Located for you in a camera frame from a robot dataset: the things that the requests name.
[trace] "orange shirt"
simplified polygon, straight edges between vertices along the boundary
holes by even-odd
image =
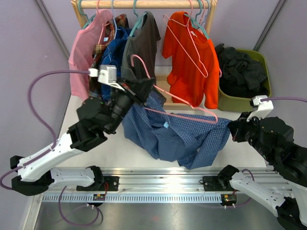
[[[171,16],[171,19],[186,25],[189,18],[185,16],[184,13],[185,12],[183,11],[175,12]],[[206,70],[199,62],[188,28],[171,20],[168,21],[168,26],[206,76]],[[205,94],[205,107],[208,109],[217,109],[219,62],[214,50],[213,42],[210,39],[207,40],[202,32],[192,28],[190,23],[189,30],[192,31],[191,36],[200,54],[201,61],[204,63],[208,71],[208,77],[205,78],[201,74],[179,45],[178,41],[174,38],[174,35],[168,28],[166,28],[162,55],[164,58],[172,56],[173,69],[167,77],[167,82],[170,84],[170,92],[190,102],[193,106],[199,106],[202,102],[203,95]],[[172,98],[172,100],[175,103],[181,103],[181,101],[176,98]]]

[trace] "gray wall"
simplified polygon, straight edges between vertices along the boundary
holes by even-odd
[[[307,1],[289,0],[260,52],[266,57],[273,96],[307,98]],[[273,102],[272,116],[278,116],[295,130],[295,142],[306,145],[307,104]]]
[[[71,6],[70,0],[43,0],[52,17],[57,30],[60,33],[67,49],[70,51],[73,41],[80,26]],[[218,45],[225,43],[226,46],[253,49],[263,28],[265,27],[278,0],[218,0],[210,38]],[[158,42],[157,66],[171,65],[171,59],[167,61],[162,57],[162,45],[166,25],[163,22],[163,14],[171,16],[178,9],[137,9],[137,12],[151,11],[159,27],[161,41]],[[84,10],[88,16],[92,16],[95,10]],[[115,15],[125,13],[130,25],[136,21],[132,9],[116,9]]]
[[[28,107],[27,88],[37,75],[68,69],[68,64],[34,0],[18,4],[4,1],[1,8],[0,174],[3,175],[10,169],[11,156],[31,155],[51,142],[50,133]],[[68,75],[51,76],[35,87],[35,107],[56,133],[69,94]],[[11,185],[10,178],[4,180],[6,185]],[[29,209],[28,197],[0,188],[0,207],[0,229],[21,229]]]

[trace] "blue shirt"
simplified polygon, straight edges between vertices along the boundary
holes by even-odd
[[[152,91],[147,107],[159,111],[161,97]],[[210,116],[187,115],[186,117],[214,120]],[[218,151],[226,144],[230,120],[219,118],[217,124],[209,124],[162,115],[133,105],[124,117],[125,137],[145,149],[155,159],[178,161],[180,166],[195,169],[212,165]]]
[[[120,67],[121,61],[123,59],[123,54],[128,38],[128,34],[131,32],[131,29],[125,29],[119,27],[117,29],[116,38],[110,42],[107,46],[104,54],[102,55],[100,65],[114,65],[117,67],[117,77],[121,76]],[[111,96],[111,87],[105,84],[101,85],[101,95],[104,101],[108,101]]]

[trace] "basket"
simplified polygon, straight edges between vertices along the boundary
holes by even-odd
[[[239,52],[247,53],[251,59],[257,60],[261,63],[266,75],[268,78],[262,83],[263,86],[268,90],[268,97],[271,96],[271,86],[270,86],[270,78],[267,68],[267,63],[265,58],[262,54],[253,51],[253,50],[244,50],[244,49],[237,49]],[[242,98],[242,97],[233,97],[229,96],[222,92],[219,86],[219,100],[218,100],[218,109],[222,111],[232,111],[232,112],[250,112],[252,111],[252,107],[249,104],[249,98]]]

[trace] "clothing rack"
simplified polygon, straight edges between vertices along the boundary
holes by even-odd
[[[200,5],[197,0],[191,0],[193,9],[199,9]],[[212,21],[214,18],[217,0],[209,0],[210,1],[210,12],[207,15],[205,30],[207,34],[210,33]],[[113,8],[114,9],[133,9],[133,0],[114,0]],[[84,15],[81,13],[83,9],[96,9],[97,0],[83,0],[81,2],[81,12],[78,9],[79,0],[71,0],[72,7],[75,11],[76,17],[79,21],[80,27],[86,24],[87,20]],[[204,1],[205,6],[202,6],[205,9],[209,8],[207,1]],[[98,8],[100,9],[111,9],[111,0],[101,0],[99,2]],[[191,4],[188,0],[138,0],[136,2],[135,8],[139,9],[191,9]],[[169,91],[170,86],[167,83],[167,75],[157,75],[157,86],[160,88]],[[164,109],[166,110],[190,110],[190,107],[186,104],[182,103],[173,103],[171,97],[167,94],[164,95],[166,97],[166,103],[164,104]]]

